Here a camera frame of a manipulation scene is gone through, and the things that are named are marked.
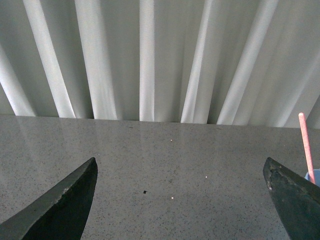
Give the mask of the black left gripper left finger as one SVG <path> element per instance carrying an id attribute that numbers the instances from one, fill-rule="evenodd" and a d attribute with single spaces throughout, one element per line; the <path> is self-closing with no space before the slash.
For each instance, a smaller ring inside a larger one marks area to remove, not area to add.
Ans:
<path id="1" fill-rule="evenodd" d="M 90 158 L 26 208 L 0 225 L 2 240 L 79 240 L 98 177 Z"/>

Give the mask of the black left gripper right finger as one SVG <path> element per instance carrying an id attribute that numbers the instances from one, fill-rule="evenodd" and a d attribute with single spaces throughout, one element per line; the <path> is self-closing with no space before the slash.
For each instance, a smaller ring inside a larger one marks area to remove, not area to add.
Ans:
<path id="1" fill-rule="evenodd" d="M 320 187 L 268 157 L 263 176 L 291 240 L 320 238 Z"/>

